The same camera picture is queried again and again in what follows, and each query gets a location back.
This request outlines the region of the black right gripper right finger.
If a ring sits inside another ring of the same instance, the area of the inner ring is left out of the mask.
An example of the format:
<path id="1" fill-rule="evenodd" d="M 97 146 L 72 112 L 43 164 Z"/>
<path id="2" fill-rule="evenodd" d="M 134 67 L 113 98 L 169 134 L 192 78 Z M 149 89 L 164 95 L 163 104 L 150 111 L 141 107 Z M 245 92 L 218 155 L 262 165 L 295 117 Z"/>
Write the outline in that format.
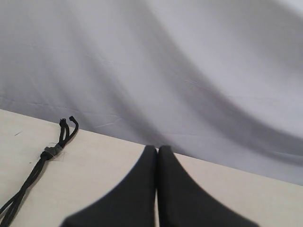
<path id="1" fill-rule="evenodd" d="M 170 146 L 157 155 L 157 197 L 162 227 L 256 227 L 221 204 L 182 167 Z"/>

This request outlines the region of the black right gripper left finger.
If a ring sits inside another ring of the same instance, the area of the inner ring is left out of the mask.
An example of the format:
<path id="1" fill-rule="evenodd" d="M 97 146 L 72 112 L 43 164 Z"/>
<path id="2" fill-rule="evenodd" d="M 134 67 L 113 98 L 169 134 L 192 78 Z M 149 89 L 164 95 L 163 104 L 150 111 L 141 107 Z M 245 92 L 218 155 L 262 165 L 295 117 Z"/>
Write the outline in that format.
<path id="1" fill-rule="evenodd" d="M 157 151 L 145 146 L 127 176 L 100 200 L 67 217 L 63 227 L 155 226 Z"/>

